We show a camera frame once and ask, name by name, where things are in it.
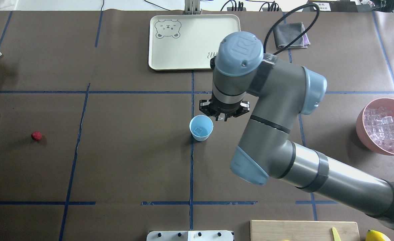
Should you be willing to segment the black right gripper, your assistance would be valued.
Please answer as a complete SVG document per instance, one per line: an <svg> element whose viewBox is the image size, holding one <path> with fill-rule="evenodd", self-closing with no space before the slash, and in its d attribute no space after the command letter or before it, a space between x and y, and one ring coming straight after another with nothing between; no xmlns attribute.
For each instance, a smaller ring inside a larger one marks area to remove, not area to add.
<svg viewBox="0 0 394 241"><path fill-rule="evenodd" d="M228 118L239 117L250 111L249 101L241 101L233 104L227 104L217 99L200 100L199 110L206 116L213 116L215 120L220 120L223 114L223 120L226 122Z"/></svg>

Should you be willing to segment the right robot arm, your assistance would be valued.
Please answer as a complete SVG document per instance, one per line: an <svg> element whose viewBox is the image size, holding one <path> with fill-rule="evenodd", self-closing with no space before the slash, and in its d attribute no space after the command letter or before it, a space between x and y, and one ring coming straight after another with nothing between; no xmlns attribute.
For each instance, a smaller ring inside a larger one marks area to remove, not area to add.
<svg viewBox="0 0 394 241"><path fill-rule="evenodd" d="M270 177L316 193L394 230L394 182L373 177L321 152L288 140L299 114L309 115L324 98L324 76L263 52L252 33L227 35L213 58L212 97L199 110L224 121L250 111L246 94L258 97L230 168L250 183Z"/></svg>

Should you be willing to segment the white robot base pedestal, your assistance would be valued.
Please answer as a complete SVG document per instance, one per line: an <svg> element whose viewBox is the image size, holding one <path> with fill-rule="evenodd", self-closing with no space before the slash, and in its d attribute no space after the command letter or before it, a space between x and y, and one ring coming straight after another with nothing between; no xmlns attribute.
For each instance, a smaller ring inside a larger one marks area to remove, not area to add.
<svg viewBox="0 0 394 241"><path fill-rule="evenodd" d="M151 231L147 241L234 241L233 231L229 230L183 230Z"/></svg>

